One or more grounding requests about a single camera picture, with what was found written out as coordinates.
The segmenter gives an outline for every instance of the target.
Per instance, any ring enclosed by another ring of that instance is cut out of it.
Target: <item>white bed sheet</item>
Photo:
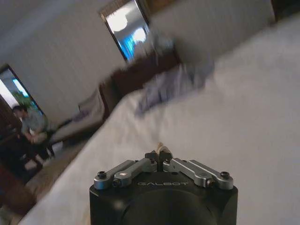
[[[21,225],[82,225],[98,171],[163,142],[182,159],[229,171],[238,224],[300,221],[300,17],[221,58],[204,90],[134,117],[140,92],[110,119]]]

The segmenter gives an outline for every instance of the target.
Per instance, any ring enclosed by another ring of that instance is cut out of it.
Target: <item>doorway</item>
[[[9,65],[5,65],[0,69],[0,95],[10,108],[15,105],[25,105],[28,108],[42,112]]]

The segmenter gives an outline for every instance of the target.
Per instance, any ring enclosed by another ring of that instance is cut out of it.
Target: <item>screw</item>
[[[215,181],[213,179],[207,179],[206,187],[211,188],[214,185]]]
[[[97,176],[100,179],[105,179],[106,178],[106,172],[105,171],[100,171],[100,172],[98,172]]]
[[[114,179],[114,180],[112,181],[112,186],[113,186],[114,188],[117,188],[117,187],[121,186],[121,181],[120,181],[119,179]]]
[[[228,179],[230,178],[229,172],[226,172],[226,171],[221,172],[220,175],[221,175],[221,177],[222,177],[223,179],[225,179],[225,180],[228,180]]]

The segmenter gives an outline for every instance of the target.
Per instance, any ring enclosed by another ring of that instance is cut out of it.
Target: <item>mirror frame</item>
[[[135,2],[136,2],[137,6],[138,6],[138,8],[139,8],[139,10],[140,10],[140,12],[141,12],[141,14],[142,14],[143,19],[145,20],[147,26],[149,26],[149,25],[150,25],[150,21],[148,20],[146,14],[145,14],[145,11],[144,11],[143,8],[142,8],[142,5],[141,5],[140,1],[139,1],[139,0],[132,0],[132,1],[135,1]],[[101,16],[103,22],[105,23],[105,25],[106,25],[106,27],[107,27],[109,33],[111,34],[111,36],[112,36],[112,38],[113,38],[115,44],[117,45],[117,47],[118,47],[118,49],[119,49],[119,51],[120,51],[120,53],[121,53],[123,59],[124,59],[126,62],[128,62],[128,59],[126,58],[124,52],[122,51],[122,49],[121,49],[121,47],[120,47],[120,45],[119,45],[119,43],[118,43],[117,38],[116,38],[115,35],[113,34],[113,31],[112,31],[111,28],[109,27],[108,22],[107,22],[107,20],[106,20],[106,17],[103,15],[102,12],[103,12],[103,9],[99,12],[99,14],[100,14],[100,16]]]

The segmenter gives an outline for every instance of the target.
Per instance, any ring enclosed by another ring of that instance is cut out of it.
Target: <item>gray shirt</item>
[[[53,130],[53,126],[48,122],[47,118],[41,112],[29,109],[28,117],[22,119],[22,133],[27,133],[31,129],[33,132],[37,130],[41,132]]]

